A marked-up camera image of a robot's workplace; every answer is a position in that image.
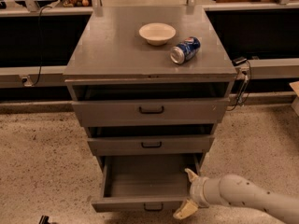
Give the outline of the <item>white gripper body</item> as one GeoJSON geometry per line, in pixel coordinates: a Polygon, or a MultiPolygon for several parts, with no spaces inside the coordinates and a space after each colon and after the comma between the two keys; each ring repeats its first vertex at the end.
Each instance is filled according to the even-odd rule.
{"type": "Polygon", "coordinates": [[[201,176],[194,177],[191,181],[190,198],[197,204],[198,207],[201,208],[209,207],[209,203],[207,202],[204,194],[204,185],[206,181],[207,177],[201,176]]]}

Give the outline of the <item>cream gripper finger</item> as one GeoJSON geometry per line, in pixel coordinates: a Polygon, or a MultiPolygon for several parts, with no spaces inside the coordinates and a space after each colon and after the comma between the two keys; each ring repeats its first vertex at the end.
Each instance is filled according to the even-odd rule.
{"type": "Polygon", "coordinates": [[[185,173],[187,174],[188,179],[191,183],[199,177],[199,175],[197,173],[195,173],[193,170],[191,170],[189,168],[185,169],[185,173]]]}
{"type": "Polygon", "coordinates": [[[173,214],[175,219],[184,219],[193,215],[198,210],[198,205],[191,199],[186,199],[181,207],[173,214]]]}

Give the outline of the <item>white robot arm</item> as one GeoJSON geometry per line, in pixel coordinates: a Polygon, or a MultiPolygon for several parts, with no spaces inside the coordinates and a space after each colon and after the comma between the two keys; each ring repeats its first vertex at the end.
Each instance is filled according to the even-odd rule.
{"type": "Polygon", "coordinates": [[[240,175],[208,178],[189,168],[185,172],[191,182],[190,195],[174,213],[175,219],[184,219],[210,205],[223,205],[256,209],[285,224],[299,224],[298,198],[262,189],[240,175]]]}

